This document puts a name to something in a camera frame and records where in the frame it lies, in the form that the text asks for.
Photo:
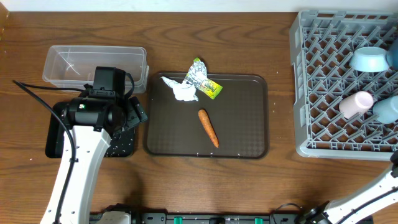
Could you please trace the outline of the white tissue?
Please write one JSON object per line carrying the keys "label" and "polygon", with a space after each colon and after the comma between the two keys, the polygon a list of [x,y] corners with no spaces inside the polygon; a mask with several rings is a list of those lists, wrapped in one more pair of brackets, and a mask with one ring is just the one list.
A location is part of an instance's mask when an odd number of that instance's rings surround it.
{"label": "white tissue", "polygon": [[162,77],[162,80],[172,89],[174,96],[178,101],[198,101],[198,97],[196,96],[197,89],[193,84],[186,80],[179,83],[167,77]]}

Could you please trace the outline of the orange carrot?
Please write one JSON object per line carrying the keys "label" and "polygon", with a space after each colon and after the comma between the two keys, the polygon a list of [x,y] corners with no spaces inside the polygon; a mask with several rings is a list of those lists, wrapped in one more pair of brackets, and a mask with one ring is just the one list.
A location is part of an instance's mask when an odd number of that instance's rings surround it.
{"label": "orange carrot", "polygon": [[203,109],[198,111],[198,117],[200,119],[200,122],[206,131],[207,135],[209,136],[211,142],[216,148],[219,148],[219,140],[216,136],[215,130],[211,124],[210,118],[207,114],[207,112]]}

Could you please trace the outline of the foil wrapper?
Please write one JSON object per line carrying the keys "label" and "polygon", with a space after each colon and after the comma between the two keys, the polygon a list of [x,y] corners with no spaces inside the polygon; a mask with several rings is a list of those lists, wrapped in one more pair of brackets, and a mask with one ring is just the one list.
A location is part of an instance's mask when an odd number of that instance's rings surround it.
{"label": "foil wrapper", "polygon": [[207,68],[205,63],[202,62],[198,57],[195,58],[185,76],[185,82],[193,85],[197,89],[200,89],[201,84],[207,79]]}

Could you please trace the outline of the yellow green snack packet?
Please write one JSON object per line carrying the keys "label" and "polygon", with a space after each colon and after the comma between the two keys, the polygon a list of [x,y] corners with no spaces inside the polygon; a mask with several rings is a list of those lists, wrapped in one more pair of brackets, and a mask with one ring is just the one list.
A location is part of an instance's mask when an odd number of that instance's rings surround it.
{"label": "yellow green snack packet", "polygon": [[214,82],[213,80],[206,79],[202,81],[202,83],[199,86],[199,89],[202,92],[204,92],[204,94],[209,96],[212,100],[214,100],[219,95],[223,87]]}

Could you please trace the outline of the white pink cup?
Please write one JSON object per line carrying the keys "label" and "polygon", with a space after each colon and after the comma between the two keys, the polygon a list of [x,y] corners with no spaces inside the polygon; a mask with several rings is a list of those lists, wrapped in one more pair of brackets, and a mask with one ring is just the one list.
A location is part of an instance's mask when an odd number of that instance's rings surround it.
{"label": "white pink cup", "polygon": [[366,91],[359,91],[348,96],[339,103],[339,111],[347,119],[356,114],[363,114],[372,108],[373,96]]}

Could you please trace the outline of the light blue bowl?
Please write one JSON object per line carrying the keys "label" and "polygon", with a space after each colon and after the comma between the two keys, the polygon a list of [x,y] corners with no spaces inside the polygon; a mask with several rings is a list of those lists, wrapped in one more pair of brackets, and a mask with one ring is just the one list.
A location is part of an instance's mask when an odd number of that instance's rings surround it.
{"label": "light blue bowl", "polygon": [[361,47],[354,51],[349,65],[360,72],[383,72],[389,68],[386,55],[379,47]]}

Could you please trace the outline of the light blue cup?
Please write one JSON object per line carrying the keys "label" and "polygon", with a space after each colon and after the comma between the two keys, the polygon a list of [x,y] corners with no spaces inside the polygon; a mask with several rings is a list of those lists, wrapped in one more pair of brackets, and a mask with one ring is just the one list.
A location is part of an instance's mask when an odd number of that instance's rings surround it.
{"label": "light blue cup", "polygon": [[397,98],[398,96],[392,96],[378,101],[373,106],[373,114],[377,116],[377,121],[383,124],[390,124],[397,120]]}

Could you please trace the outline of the dark blue plate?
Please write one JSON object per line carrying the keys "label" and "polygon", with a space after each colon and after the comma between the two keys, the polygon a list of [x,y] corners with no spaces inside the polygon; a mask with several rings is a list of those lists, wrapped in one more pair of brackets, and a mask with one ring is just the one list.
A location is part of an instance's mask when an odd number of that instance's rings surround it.
{"label": "dark blue plate", "polygon": [[398,69],[398,39],[396,39],[387,51],[386,59],[390,67]]}

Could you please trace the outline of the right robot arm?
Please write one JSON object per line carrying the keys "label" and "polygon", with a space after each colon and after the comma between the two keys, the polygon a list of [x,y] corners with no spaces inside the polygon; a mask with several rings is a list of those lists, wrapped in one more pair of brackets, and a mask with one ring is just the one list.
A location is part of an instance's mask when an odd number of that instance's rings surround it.
{"label": "right robot arm", "polygon": [[397,202],[397,153],[391,165],[367,186],[339,200],[325,202],[297,217],[296,223],[358,223],[377,211]]}

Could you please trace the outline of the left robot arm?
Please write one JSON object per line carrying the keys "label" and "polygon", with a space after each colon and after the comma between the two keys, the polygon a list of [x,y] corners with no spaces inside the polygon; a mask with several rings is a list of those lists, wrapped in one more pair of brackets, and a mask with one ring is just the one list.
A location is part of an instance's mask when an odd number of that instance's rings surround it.
{"label": "left robot arm", "polygon": [[104,157],[134,152],[136,127],[147,120],[139,100],[94,97],[95,90],[52,108],[46,156],[61,160],[42,223],[88,223]]}

